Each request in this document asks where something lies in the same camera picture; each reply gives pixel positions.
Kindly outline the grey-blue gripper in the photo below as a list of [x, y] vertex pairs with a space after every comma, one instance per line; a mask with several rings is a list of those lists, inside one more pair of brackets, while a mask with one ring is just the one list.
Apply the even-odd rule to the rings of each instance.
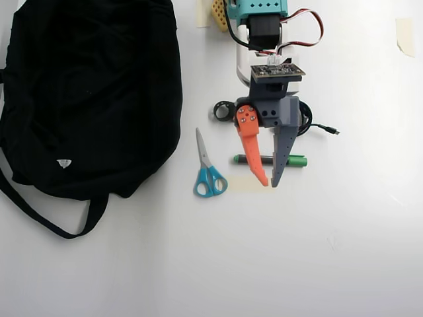
[[259, 126], [274, 128], [271, 185], [277, 188], [299, 128], [299, 99], [288, 92], [290, 83], [302, 77], [250, 78], [249, 95], [235, 101], [235, 126], [251, 172], [263, 186], [268, 178], [263, 169], [257, 135]]

